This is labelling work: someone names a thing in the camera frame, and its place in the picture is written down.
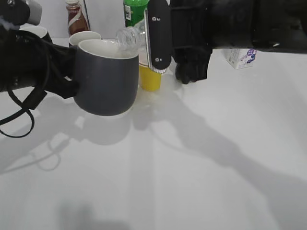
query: ketchup bottle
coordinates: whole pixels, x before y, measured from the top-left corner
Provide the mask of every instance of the ketchup bottle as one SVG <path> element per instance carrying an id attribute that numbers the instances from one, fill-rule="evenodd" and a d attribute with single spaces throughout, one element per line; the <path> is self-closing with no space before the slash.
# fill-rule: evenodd
<path id="1" fill-rule="evenodd" d="M 82 8 L 79 0 L 66 0 L 66 9 L 68 11 L 68 34 L 73 34 L 81 31 L 89 31 L 89 26 L 82 13 Z"/>

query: bottle label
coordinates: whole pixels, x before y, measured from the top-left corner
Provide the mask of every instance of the bottle label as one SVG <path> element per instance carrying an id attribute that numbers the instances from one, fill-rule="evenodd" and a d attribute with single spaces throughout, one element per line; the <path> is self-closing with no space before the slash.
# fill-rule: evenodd
<path id="1" fill-rule="evenodd" d="M 135 26 L 135 24 L 142 21 L 144 19 L 144 11 L 146 8 L 147 8 L 147 5 L 128 6 L 124 4 L 126 27 Z"/>
<path id="2" fill-rule="evenodd" d="M 68 29 L 71 27 L 72 24 L 74 24 L 76 21 L 78 21 L 81 18 L 81 8 L 77 12 L 77 14 L 68 22 Z"/>

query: black strap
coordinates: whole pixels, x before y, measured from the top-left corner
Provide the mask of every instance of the black strap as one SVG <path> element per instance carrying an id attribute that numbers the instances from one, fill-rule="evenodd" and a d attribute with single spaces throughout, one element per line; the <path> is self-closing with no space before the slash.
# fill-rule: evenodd
<path id="1" fill-rule="evenodd" d="M 28 135 L 32 132 L 32 130 L 33 130 L 33 128 L 34 128 L 34 125 L 35 125 L 34 117 L 33 117 L 32 113 L 30 112 L 29 109 L 23 107 L 23 103 L 22 103 L 22 102 L 16 97 L 16 95 L 13 93 L 13 91 L 12 91 L 12 89 L 11 89 L 11 87 L 10 87 L 9 84 L 7 85 L 7 92 L 8 92 L 8 94 L 9 94 L 10 98 L 11 98 L 17 105 L 19 105 L 22 109 L 19 110 L 17 113 L 15 113 L 15 114 L 13 114 L 13 115 L 11 115 L 11 116 L 9 116 L 9 117 L 7 117 L 7 118 L 1 120 L 1 121 L 0 121 L 0 126 L 1 126 L 1 125 L 4 125 L 4 124 L 6 124 L 6 123 L 9 123 L 9 122 L 11 122 L 12 120 L 17 119 L 17 118 L 19 118 L 21 115 L 27 113 L 27 114 L 29 115 L 30 119 L 31 119 L 31 128 L 30 128 L 30 130 L 29 130 L 26 134 L 21 135 L 21 136 L 12 136 L 12 135 L 6 134 L 6 133 L 4 133 L 1 129 L 0 129 L 0 133 L 3 134 L 3 135 L 5 135 L 6 137 L 9 137 L 9 138 L 24 138 L 24 137 L 28 136 Z"/>

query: gray mug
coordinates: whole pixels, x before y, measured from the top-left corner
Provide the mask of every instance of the gray mug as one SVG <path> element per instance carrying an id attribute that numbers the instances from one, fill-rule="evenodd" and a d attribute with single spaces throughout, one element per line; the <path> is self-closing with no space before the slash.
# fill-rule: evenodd
<path id="1" fill-rule="evenodd" d="M 82 41 L 73 79 L 80 85 L 74 100 L 83 110 L 100 116 L 122 114 L 136 99 L 138 53 L 119 51 L 111 40 Z"/>

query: clear plastic bottle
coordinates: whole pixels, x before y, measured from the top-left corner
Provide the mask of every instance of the clear plastic bottle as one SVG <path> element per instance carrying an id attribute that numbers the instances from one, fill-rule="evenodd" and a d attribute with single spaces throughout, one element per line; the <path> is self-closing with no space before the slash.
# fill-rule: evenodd
<path id="1" fill-rule="evenodd" d="M 89 31 L 89 26 L 82 13 L 82 7 L 79 0 L 66 0 L 66 4 L 69 36 L 77 32 Z"/>
<path id="2" fill-rule="evenodd" d="M 138 50 L 146 46 L 146 31 L 144 19 L 134 27 L 117 31 L 116 43 L 121 50 Z"/>

